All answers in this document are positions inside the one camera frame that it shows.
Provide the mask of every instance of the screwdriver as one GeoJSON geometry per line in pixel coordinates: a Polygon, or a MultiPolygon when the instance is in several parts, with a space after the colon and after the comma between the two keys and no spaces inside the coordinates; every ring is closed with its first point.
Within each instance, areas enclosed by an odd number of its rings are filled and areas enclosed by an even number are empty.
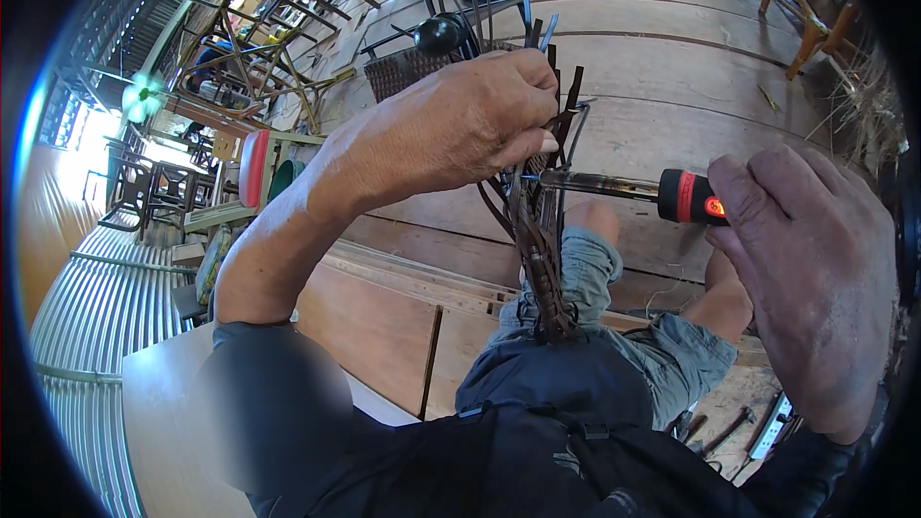
{"type": "Polygon", "coordinates": [[[539,175],[523,175],[522,178],[538,181],[547,188],[655,202],[659,205],[659,217],[673,223],[729,225],[723,205],[710,188],[707,177],[686,170],[667,168],[657,183],[564,170],[545,170],[539,175]]]}

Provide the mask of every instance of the red screwdriver handle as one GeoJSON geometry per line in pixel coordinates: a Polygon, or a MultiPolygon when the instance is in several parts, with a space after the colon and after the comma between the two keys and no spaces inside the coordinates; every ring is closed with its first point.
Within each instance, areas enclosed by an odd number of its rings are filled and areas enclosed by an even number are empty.
{"type": "Polygon", "coordinates": [[[668,168],[659,179],[659,216],[673,223],[729,226],[707,177],[668,168]]]}

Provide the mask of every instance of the gray shorts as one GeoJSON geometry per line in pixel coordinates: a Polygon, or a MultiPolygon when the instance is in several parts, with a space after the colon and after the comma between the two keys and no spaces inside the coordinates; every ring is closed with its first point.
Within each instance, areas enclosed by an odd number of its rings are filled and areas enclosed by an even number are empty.
{"type": "MultiPolygon", "coordinates": [[[[736,360],[726,340],[674,315],[663,315],[649,328],[620,334],[599,324],[611,294],[608,284],[621,278],[624,262],[601,236],[570,226],[563,232],[563,299],[579,309],[577,323],[585,336],[606,340],[646,378],[652,397],[653,430],[661,431],[684,410],[713,390],[736,360]]],[[[522,293],[499,312],[496,330],[483,352],[531,340],[538,317],[527,282],[522,293]]]]}

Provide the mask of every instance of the hammer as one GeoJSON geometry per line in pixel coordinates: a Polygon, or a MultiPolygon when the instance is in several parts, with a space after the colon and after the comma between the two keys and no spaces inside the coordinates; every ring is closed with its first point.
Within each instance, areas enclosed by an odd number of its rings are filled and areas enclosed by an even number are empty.
{"type": "Polygon", "coordinates": [[[748,422],[749,424],[754,424],[756,419],[754,418],[754,411],[749,407],[743,407],[742,414],[739,415],[739,418],[732,423],[730,429],[723,433],[715,443],[710,444],[707,448],[704,449],[704,458],[709,458],[713,453],[717,452],[723,444],[727,443],[732,436],[735,435],[739,429],[748,422]]]}

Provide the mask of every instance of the power strip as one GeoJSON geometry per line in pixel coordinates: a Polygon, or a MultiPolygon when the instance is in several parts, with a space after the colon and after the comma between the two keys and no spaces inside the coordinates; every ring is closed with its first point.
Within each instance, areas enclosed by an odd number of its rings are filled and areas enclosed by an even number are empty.
{"type": "Polygon", "coordinates": [[[792,409],[793,406],[790,405],[787,395],[781,392],[780,397],[777,398],[777,404],[774,405],[774,409],[771,411],[771,418],[768,419],[765,428],[761,431],[761,435],[758,436],[758,441],[754,443],[752,450],[749,451],[749,458],[761,460],[767,455],[767,451],[771,449],[774,441],[777,440],[777,434],[783,430],[784,420],[788,419],[792,409]]]}

